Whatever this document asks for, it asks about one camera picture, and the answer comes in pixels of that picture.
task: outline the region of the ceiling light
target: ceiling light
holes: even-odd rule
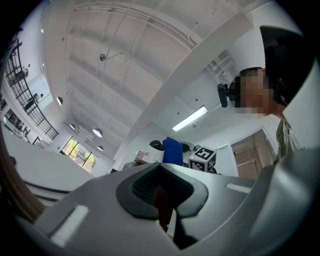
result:
[[[197,120],[199,117],[203,116],[208,112],[208,109],[205,106],[200,107],[196,112],[189,115],[186,119],[178,123],[176,126],[174,126],[172,129],[176,132],[182,129],[183,127],[189,125],[193,121]]]
[[[102,135],[103,135],[103,132],[102,132],[102,130],[100,129],[100,128],[94,128],[93,129],[93,132],[94,132],[94,134],[95,135],[97,135],[98,137],[102,137]]]
[[[61,97],[56,97],[56,101],[59,103],[60,106],[64,103],[64,100]]]

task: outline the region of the glass window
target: glass window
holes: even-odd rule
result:
[[[69,156],[89,173],[91,173],[97,159],[99,158],[73,137],[71,137],[71,139],[69,139],[69,141],[64,145],[60,154]]]

